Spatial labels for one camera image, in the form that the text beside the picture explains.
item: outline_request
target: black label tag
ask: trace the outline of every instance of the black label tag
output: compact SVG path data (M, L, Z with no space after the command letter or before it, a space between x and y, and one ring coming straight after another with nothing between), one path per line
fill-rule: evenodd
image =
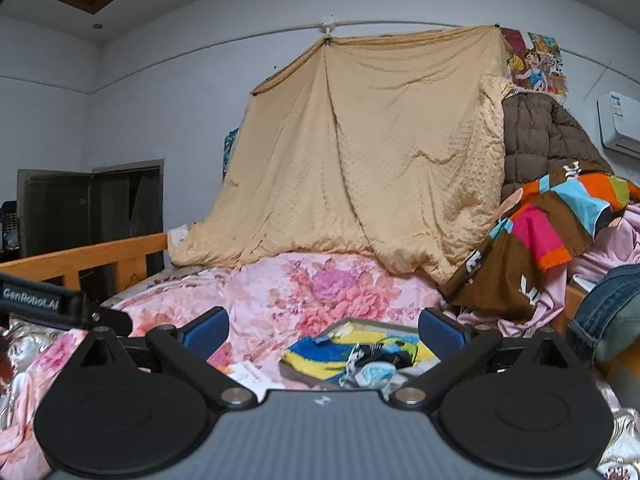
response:
M28 288L16 285L2 284L2 299L23 304L25 306L44 308L46 310L51 310L52 312L58 312L60 309L59 296L54 294L43 294L42 292L34 292Z

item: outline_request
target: wooden bed frame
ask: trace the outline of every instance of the wooden bed frame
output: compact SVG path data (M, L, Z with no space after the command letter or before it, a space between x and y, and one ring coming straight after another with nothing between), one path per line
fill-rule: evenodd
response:
M82 270L113 264L118 293L146 278L147 254L166 248L166 233L158 233L22 258L0 264L0 272L34 282L62 277L66 288L80 290Z
M80 290L79 273L82 270L111 264L114 265L118 293L146 278L147 254L164 251L166 248L166 233L158 233L23 258L0 264L0 272L36 282L62 277L66 288ZM564 333L584 297L583 293L567 286L564 312L553 322L553 327L559 333ZM640 378L640 340L617 355L613 361L599 363L598 368L607 375L621 365Z

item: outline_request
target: white wall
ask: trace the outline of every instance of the white wall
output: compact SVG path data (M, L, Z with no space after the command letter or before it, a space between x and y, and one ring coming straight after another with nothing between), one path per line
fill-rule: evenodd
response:
M327 14L345 21L499 22L554 36L563 48L640 80L640 34L571 0L199 0L105 47L99 90L88 108L86 167L164 158L164 227L206 216L222 180L223 138L239 125L249 92L317 40L319 32L279 33L175 56L239 36L317 23ZM363 25L336 33L424 28ZM640 85L607 71L591 89L603 68L564 57L567 106L596 142L597 98L617 90L640 99ZM640 161L607 156L620 174L640 182Z
M15 200L20 168L78 171L99 49L0 18L0 203Z

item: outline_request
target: silver satin fabric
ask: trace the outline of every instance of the silver satin fabric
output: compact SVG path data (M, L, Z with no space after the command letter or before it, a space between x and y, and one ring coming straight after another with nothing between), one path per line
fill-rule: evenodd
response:
M44 352L58 337L61 330L34 325L20 319L11 319L1 335L9 339L7 357L13 369L13 377L0 396L0 430L8 428L14 420L15 403L25 382L25 370L36 357Z
M605 381L598 378L596 383L614 417L613 435L600 460L598 471L607 480L639 480L640 415L636 410L622 408Z

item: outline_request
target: black basket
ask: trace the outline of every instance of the black basket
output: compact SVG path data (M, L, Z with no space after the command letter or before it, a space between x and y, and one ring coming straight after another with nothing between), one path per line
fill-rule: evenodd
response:
M18 222L15 200L4 202L0 207L0 226L2 226L2 247L0 254L16 251L20 248L20 223Z

